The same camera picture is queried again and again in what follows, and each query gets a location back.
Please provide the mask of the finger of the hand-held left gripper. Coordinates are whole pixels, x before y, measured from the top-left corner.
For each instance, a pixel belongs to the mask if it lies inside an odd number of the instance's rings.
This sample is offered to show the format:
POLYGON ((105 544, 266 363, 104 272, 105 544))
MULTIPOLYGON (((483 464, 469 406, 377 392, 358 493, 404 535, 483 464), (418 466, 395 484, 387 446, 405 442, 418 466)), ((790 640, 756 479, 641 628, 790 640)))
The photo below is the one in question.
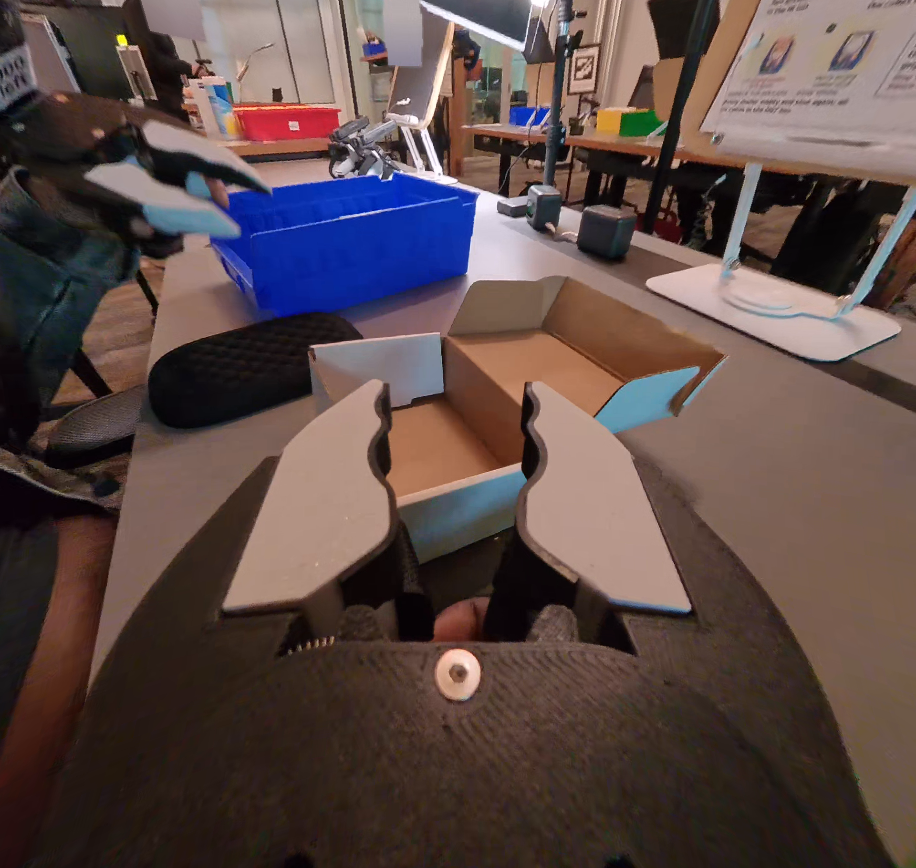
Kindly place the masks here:
POLYGON ((143 199, 211 199, 206 176, 228 187, 270 195, 272 188, 235 151, 189 130, 185 125, 147 120, 142 141, 150 181, 143 186, 143 199))
POLYGON ((206 234, 235 239, 241 231, 235 220, 212 199, 143 199, 146 166, 135 157, 96 165, 84 174, 94 193, 112 195, 116 203, 130 207, 154 231, 167 234, 206 234))

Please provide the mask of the red plastic bin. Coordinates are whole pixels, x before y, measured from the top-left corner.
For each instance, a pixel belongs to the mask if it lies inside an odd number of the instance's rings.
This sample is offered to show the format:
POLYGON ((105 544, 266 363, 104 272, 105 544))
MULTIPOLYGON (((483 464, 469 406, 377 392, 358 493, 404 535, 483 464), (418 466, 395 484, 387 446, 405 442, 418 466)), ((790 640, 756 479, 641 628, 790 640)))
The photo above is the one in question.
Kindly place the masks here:
POLYGON ((238 104, 234 113, 244 138, 255 143, 326 140, 340 125, 339 109, 301 103, 238 104))

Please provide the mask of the white wipes bottle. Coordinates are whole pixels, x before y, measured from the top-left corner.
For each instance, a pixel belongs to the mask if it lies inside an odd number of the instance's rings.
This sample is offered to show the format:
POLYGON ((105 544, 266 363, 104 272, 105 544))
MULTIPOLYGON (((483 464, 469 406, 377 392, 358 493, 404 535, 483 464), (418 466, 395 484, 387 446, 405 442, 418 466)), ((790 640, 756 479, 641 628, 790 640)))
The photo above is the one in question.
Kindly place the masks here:
POLYGON ((200 79, 208 95, 214 119, 223 139, 237 141, 242 138, 239 123, 230 95, 230 89, 221 76, 205 76, 200 79))

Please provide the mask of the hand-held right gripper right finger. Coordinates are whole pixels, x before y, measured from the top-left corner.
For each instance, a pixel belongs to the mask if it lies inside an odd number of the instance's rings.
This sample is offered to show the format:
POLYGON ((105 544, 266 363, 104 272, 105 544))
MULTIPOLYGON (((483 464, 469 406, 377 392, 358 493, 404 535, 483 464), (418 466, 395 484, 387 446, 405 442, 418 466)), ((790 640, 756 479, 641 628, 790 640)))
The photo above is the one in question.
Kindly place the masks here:
POLYGON ((517 592, 548 605, 688 617, 693 604, 635 462, 595 418, 527 382, 515 513, 517 592))

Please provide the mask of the grey mechanical device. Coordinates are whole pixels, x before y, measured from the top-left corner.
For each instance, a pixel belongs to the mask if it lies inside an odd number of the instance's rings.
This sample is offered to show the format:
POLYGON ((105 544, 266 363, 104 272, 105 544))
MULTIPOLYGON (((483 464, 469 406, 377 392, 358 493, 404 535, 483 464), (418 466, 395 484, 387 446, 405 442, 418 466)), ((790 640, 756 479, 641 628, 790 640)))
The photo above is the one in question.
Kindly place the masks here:
POLYGON ((361 116, 333 130, 328 137, 329 173, 332 178, 377 176, 383 180, 403 171, 381 143, 398 130, 397 121, 370 126, 361 116))

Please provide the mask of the cardboard box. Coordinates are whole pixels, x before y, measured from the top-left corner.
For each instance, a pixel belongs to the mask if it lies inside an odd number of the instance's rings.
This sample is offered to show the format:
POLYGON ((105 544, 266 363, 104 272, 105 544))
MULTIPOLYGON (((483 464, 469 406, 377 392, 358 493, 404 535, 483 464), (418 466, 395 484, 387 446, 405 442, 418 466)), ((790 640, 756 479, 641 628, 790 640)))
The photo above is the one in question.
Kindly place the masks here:
POLYGON ((309 358, 324 407, 369 381, 387 384, 387 480, 421 564, 512 525, 528 382, 615 434, 679 416, 725 360, 563 277, 477 281, 445 333, 321 344, 309 358))

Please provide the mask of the grey desk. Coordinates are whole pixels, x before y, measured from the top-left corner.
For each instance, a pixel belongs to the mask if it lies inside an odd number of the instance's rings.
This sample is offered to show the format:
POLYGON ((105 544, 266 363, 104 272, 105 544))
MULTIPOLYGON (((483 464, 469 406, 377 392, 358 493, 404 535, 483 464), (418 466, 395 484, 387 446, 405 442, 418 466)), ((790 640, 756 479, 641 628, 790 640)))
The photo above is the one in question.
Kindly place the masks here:
MULTIPOLYGON (((677 418, 629 430, 780 609, 830 701, 887 850, 914 864, 914 325, 853 361, 818 366, 649 292, 712 261, 636 233, 608 264, 498 214, 479 195, 468 274, 353 307, 366 338, 446 332, 478 279, 575 278, 727 354, 677 418)), ((166 262, 149 364, 241 327, 249 306, 208 240, 166 262)), ((313 398, 177 432, 148 410, 135 435, 94 650, 118 633, 177 552, 259 462, 314 417, 313 398)))

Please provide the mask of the white tablet stand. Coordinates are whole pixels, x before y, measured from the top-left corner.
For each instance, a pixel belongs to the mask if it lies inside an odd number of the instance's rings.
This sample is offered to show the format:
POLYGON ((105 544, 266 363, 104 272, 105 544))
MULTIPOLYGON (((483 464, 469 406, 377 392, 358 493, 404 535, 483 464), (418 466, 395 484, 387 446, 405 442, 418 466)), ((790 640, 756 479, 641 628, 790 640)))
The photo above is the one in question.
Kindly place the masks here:
POLYGON ((411 170, 427 180, 454 185, 456 179, 443 172, 430 136, 445 76, 451 69, 454 25, 423 7, 420 15, 421 63, 395 67, 386 116, 397 124, 411 170))

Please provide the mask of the black light stand pole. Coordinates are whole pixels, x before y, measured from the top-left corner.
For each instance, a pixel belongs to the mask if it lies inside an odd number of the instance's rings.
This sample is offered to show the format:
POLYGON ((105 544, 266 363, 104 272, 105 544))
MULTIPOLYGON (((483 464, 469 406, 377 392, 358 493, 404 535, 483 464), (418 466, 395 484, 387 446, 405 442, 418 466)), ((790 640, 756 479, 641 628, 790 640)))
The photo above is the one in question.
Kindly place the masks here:
POLYGON ((579 47, 582 31, 571 32, 574 20, 583 17, 584 12, 576 10, 574 0, 557 0, 556 15, 558 20, 557 38, 554 47, 554 71, 552 80, 552 100, 545 124, 545 158, 543 184, 555 186, 555 171, 559 150, 564 139, 562 129, 562 98, 564 95, 564 77, 567 61, 579 47))

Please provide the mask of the black monitor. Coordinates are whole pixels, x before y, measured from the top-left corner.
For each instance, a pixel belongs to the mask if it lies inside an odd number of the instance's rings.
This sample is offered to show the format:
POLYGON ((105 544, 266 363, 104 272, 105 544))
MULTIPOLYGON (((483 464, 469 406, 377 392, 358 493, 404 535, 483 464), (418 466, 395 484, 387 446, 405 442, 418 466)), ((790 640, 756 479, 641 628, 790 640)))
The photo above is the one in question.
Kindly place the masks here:
POLYGON ((121 101, 156 99, 123 11, 101 0, 19 0, 38 87, 121 101))

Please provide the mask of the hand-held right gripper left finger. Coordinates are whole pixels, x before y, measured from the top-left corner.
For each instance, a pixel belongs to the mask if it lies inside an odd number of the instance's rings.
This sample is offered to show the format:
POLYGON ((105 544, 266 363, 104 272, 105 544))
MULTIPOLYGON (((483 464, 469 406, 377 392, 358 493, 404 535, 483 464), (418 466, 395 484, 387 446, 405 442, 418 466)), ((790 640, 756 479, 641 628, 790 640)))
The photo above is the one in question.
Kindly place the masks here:
POLYGON ((224 596, 225 616, 293 612, 328 635, 343 581, 396 534, 390 391, 370 380, 317 416, 282 451, 224 596))

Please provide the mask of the black floor lamp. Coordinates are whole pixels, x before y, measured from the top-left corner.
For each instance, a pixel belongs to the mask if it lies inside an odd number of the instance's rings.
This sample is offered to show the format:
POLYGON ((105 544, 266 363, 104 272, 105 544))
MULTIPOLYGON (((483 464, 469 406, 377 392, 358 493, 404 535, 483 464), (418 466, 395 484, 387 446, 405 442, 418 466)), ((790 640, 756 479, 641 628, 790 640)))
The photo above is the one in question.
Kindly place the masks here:
POLYGON ((338 4, 338 11, 339 11, 342 38, 343 38, 343 50, 344 50, 345 62, 347 66, 347 74, 348 74, 348 79, 349 79, 349 87, 350 87, 350 94, 351 94, 351 100, 352 100, 353 119, 357 119, 361 117, 361 112, 359 108, 357 88, 356 88, 356 83, 355 83, 352 51, 351 51, 351 46, 350 46, 350 38, 349 38, 348 24, 347 24, 347 17, 346 17, 346 8, 345 8, 344 0, 337 0, 337 4, 338 4))

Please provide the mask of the black mesh office chair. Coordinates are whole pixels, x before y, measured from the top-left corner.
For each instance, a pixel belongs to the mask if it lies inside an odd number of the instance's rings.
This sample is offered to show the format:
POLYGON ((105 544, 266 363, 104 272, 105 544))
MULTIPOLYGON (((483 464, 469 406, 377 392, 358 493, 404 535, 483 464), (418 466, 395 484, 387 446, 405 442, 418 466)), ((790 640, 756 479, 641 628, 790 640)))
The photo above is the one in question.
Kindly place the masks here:
POLYGON ((146 385, 81 404, 52 429, 43 461, 73 471, 129 454, 146 400, 146 385))

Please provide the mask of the person's leg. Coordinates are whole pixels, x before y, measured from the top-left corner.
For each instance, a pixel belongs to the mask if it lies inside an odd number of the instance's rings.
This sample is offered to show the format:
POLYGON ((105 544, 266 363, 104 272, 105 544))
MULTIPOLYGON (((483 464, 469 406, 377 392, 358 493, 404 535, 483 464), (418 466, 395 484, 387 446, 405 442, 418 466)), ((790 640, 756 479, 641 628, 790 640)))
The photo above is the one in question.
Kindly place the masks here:
POLYGON ((40 828, 83 707, 117 519, 2 527, 2 866, 40 828))

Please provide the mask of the framed wall picture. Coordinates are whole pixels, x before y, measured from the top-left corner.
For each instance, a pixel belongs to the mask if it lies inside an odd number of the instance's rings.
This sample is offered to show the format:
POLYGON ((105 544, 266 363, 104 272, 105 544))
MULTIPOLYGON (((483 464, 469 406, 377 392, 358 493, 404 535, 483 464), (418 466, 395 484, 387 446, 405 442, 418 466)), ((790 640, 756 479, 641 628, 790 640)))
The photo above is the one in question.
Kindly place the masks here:
POLYGON ((601 46, 579 46, 572 51, 568 67, 568 95, 596 93, 600 73, 601 46))

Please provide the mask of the dark grey cube charger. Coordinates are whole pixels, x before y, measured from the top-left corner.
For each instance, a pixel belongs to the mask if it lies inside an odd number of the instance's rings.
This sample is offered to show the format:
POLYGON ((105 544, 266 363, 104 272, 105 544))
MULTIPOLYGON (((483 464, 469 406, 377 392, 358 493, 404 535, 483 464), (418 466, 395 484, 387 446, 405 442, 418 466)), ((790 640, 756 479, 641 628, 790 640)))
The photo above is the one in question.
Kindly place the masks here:
POLYGON ((594 205, 582 211, 576 245, 581 252, 609 262, 622 261, 631 245, 637 213, 630 207, 594 205))

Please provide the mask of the long wooden table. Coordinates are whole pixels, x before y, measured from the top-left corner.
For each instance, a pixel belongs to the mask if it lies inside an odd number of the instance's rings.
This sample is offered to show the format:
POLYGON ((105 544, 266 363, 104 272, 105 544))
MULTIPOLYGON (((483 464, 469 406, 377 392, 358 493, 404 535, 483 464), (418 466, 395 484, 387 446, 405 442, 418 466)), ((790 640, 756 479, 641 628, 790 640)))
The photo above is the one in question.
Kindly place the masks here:
MULTIPOLYGON (((542 132, 509 124, 472 124, 464 125, 462 130, 472 137, 487 137, 508 140, 519 145, 546 145, 547 137, 542 132)), ((622 137, 607 133, 567 135, 565 145, 589 151, 615 152, 628 155, 643 155, 658 158, 661 155, 663 138, 658 137, 622 137)), ((694 164, 722 165, 742 167, 743 163, 729 155, 703 155, 684 147, 678 147, 673 155, 681 162, 694 164)))

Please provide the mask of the white document stand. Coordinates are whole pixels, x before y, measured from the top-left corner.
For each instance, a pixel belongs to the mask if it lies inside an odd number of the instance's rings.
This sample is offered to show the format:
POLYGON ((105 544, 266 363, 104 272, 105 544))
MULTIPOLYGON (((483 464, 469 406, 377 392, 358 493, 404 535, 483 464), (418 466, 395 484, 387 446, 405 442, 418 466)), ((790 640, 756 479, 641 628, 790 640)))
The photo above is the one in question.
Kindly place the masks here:
POLYGON ((717 320, 790 355, 813 362, 839 362, 897 337, 901 325, 864 306, 893 247, 914 217, 915 187, 901 207, 853 292, 834 297, 741 264, 739 248, 762 164, 745 166, 738 208, 720 265, 690 267, 647 279, 649 291, 717 320))

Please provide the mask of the black slanted pole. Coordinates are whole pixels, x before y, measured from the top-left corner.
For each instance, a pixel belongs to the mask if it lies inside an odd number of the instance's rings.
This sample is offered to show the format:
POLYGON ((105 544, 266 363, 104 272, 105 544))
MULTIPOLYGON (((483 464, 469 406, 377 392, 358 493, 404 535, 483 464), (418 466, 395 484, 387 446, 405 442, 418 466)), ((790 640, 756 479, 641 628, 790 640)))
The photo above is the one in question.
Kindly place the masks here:
POLYGON ((680 142, 681 118, 690 92, 693 89, 701 59, 706 50, 715 4, 718 4, 718 0, 698 0, 694 11, 690 34, 686 43, 685 57, 670 109, 670 118, 662 139, 655 177, 652 180, 647 198, 642 227, 643 233, 647 235, 653 235, 655 230, 658 211, 669 180, 674 154, 680 142))

